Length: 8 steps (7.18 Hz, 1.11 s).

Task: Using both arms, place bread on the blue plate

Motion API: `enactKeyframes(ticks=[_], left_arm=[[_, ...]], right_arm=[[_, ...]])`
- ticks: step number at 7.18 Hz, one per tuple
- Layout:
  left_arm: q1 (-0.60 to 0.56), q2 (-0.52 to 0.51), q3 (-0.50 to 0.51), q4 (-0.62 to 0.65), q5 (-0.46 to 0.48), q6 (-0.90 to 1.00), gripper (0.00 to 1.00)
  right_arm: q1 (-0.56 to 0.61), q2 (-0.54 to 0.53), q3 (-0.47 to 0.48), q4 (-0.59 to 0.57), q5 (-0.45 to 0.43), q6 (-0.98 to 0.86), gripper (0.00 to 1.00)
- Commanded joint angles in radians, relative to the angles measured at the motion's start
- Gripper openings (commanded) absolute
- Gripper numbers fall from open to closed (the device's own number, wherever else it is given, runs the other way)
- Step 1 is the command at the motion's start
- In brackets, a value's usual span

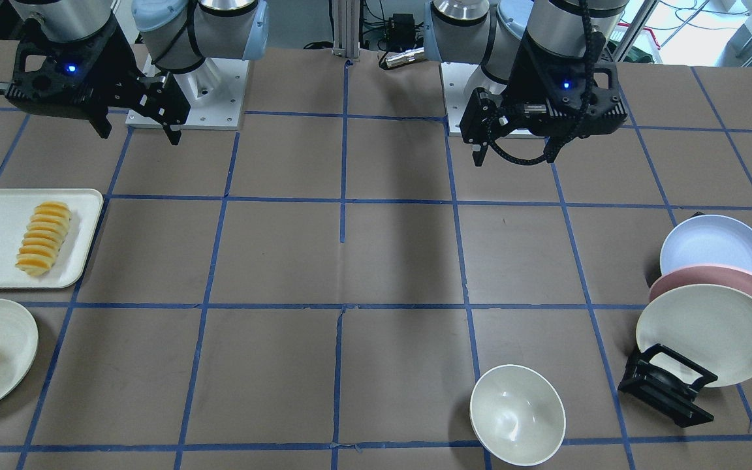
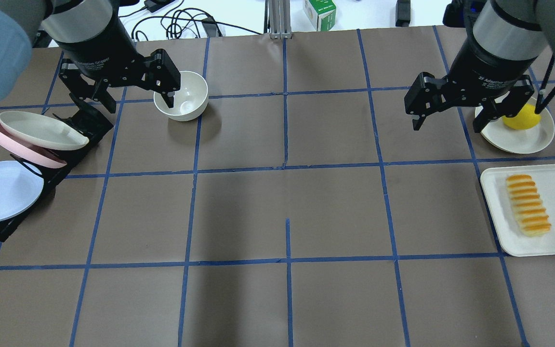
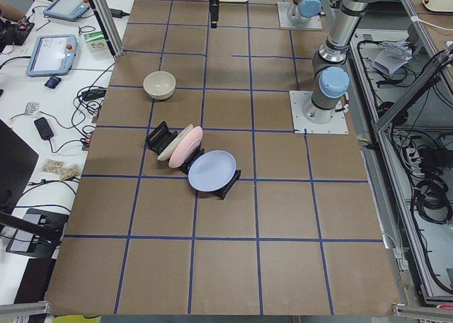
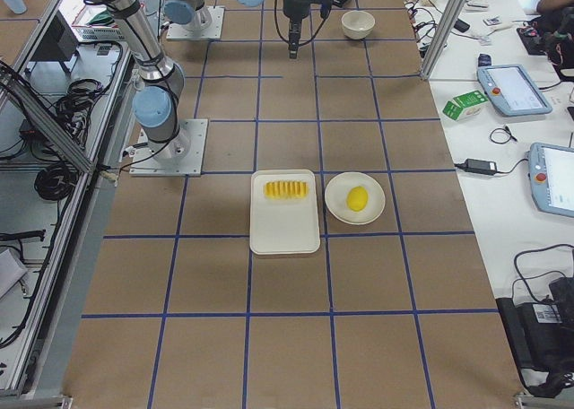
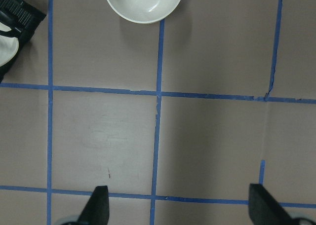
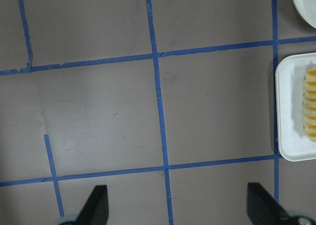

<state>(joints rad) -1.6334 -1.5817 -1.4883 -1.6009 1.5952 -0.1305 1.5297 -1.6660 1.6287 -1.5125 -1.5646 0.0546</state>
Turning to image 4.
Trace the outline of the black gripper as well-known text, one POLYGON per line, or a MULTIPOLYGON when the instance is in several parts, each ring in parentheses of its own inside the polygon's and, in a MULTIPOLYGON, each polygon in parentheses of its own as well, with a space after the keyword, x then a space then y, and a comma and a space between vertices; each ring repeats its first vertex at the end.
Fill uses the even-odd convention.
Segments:
POLYGON ((283 0, 283 14, 289 18, 289 58, 296 59, 300 47, 301 22, 310 15, 313 4, 320 6, 320 16, 326 19, 332 8, 332 0, 283 0))

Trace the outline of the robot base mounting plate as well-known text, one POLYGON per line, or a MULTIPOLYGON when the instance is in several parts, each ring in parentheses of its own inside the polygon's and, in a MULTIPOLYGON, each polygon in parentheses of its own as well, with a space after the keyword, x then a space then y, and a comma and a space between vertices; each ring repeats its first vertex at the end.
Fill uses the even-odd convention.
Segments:
POLYGON ((138 142, 146 146, 137 148, 129 173, 135 177, 176 177, 201 175, 208 120, 180 119, 178 135, 164 148, 149 142, 141 128, 138 142))

